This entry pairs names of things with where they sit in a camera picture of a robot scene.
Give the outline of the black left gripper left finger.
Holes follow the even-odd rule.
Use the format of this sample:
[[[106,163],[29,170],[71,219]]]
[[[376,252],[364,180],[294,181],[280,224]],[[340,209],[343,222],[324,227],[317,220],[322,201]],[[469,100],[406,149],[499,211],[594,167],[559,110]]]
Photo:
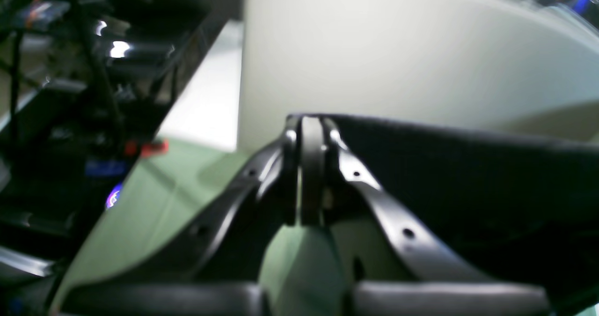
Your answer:
[[[259,150],[171,241],[132,269],[73,288],[63,316],[270,316],[257,283],[271,239],[295,216],[301,117]]]

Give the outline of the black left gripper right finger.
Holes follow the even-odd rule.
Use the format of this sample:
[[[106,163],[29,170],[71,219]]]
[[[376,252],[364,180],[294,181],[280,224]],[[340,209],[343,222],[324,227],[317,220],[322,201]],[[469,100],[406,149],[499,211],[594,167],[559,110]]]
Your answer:
[[[331,119],[299,121],[299,221],[352,225],[370,241],[350,247],[354,284],[343,316],[547,316],[543,288],[499,282],[458,256],[389,195]]]

